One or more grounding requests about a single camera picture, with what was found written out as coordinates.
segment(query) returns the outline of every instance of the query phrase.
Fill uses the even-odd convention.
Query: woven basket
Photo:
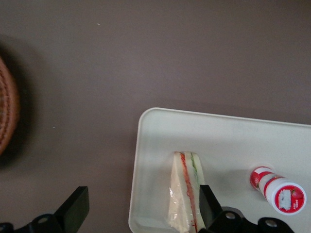
[[[0,58],[0,155],[8,145],[16,128],[19,112],[17,86]]]

